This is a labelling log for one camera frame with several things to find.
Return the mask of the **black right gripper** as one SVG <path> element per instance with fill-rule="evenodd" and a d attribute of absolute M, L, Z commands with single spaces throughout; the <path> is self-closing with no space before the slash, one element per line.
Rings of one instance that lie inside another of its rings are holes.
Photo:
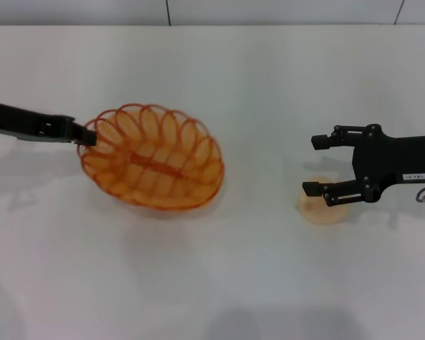
<path fill-rule="evenodd" d="M 355 180 L 302 183 L 307 197 L 323 197 L 329 207 L 362 201 L 375 203 L 390 186 L 425 183 L 425 136 L 390 137 L 376 124 L 335 125 L 330 135 L 314 135 L 311 143 L 314 149 L 354 147 Z M 425 202 L 425 194 L 418 194 L 416 200 Z"/>

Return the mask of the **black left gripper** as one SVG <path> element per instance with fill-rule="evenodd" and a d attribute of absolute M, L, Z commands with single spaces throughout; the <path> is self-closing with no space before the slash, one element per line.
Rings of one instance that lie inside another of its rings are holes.
<path fill-rule="evenodd" d="M 0 135 L 29 142 L 74 142 L 95 146 L 96 132 L 64 115 L 49 115 L 0 103 Z"/>

